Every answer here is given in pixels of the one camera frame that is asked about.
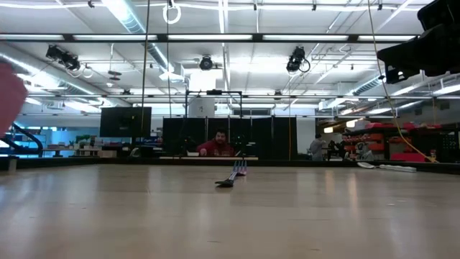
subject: yellow cable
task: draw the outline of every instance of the yellow cable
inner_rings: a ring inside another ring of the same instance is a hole
[[[384,82],[384,78],[383,78],[383,72],[382,72],[382,69],[380,68],[380,65],[379,65],[379,58],[377,58],[377,53],[378,53],[378,50],[377,50],[377,42],[375,40],[375,31],[374,31],[374,21],[372,19],[372,11],[371,11],[371,1],[370,0],[367,0],[367,11],[369,12],[369,18],[370,18],[370,22],[371,22],[371,29],[372,29],[372,37],[374,38],[374,50],[375,50],[375,58],[377,59],[377,67],[379,68],[379,73],[380,73],[380,78],[382,80],[382,85],[383,85],[383,89],[385,90],[385,95],[387,96],[387,99],[388,99],[388,103],[390,104],[390,108],[391,108],[391,113],[392,113],[392,116],[393,116],[393,120],[395,121],[395,124],[396,124],[396,127],[397,127],[397,131],[399,132],[402,140],[404,140],[404,142],[409,146],[411,147],[412,149],[414,149],[415,151],[417,151],[419,154],[421,154],[423,157],[425,157],[426,159],[428,159],[429,161],[431,161],[432,163],[438,163],[438,161],[435,159],[435,158],[430,158],[428,157],[427,155],[423,154],[421,151],[419,151],[416,147],[414,147],[412,144],[410,144],[406,139],[405,137],[403,136],[403,133],[401,132],[401,127],[399,125],[399,123],[397,122],[397,118],[396,118],[396,115],[395,115],[395,108],[391,102],[391,98],[390,98],[390,95],[388,94],[388,90],[387,90],[387,87],[385,85],[385,82]]]
[[[433,100],[433,124],[436,124],[436,103],[434,101],[434,98],[432,98]]]

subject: hair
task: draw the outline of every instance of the hair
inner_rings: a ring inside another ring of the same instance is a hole
[[[224,133],[224,134],[225,134],[225,137],[227,136],[227,130],[224,129],[224,128],[218,128],[218,129],[216,130],[216,134],[217,134],[217,133]]]

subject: spotlight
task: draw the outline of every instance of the spotlight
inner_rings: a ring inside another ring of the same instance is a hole
[[[202,71],[209,71],[213,67],[213,61],[210,56],[204,56],[200,62],[200,69]]]
[[[72,55],[67,50],[64,50],[56,45],[50,45],[46,52],[46,57],[57,61],[59,64],[64,65],[69,71],[80,70],[80,62],[78,62],[78,56]]]
[[[303,62],[308,64],[308,69],[303,71],[300,69],[303,65]],[[310,70],[310,63],[305,59],[305,51],[303,47],[295,47],[293,54],[289,57],[287,62],[286,69],[289,73],[295,73],[297,71],[307,73]]]
[[[282,94],[281,94],[281,91],[280,91],[280,90],[276,90],[276,91],[275,91],[275,95],[276,95],[276,96],[282,95]],[[279,100],[281,100],[281,98],[274,98],[274,100],[275,100],[275,101],[279,101]]]

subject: wooden floor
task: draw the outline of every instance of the wooden floor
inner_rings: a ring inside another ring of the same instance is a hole
[[[0,178],[0,258],[460,258],[460,177],[90,165]]]

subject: person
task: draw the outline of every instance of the person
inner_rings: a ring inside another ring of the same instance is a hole
[[[196,151],[200,156],[233,156],[234,149],[227,143],[226,130],[218,129],[216,136],[199,145]]]
[[[315,140],[310,144],[310,151],[312,152],[313,161],[322,161],[323,160],[323,145],[326,144],[326,141],[321,139],[321,134],[315,135]]]

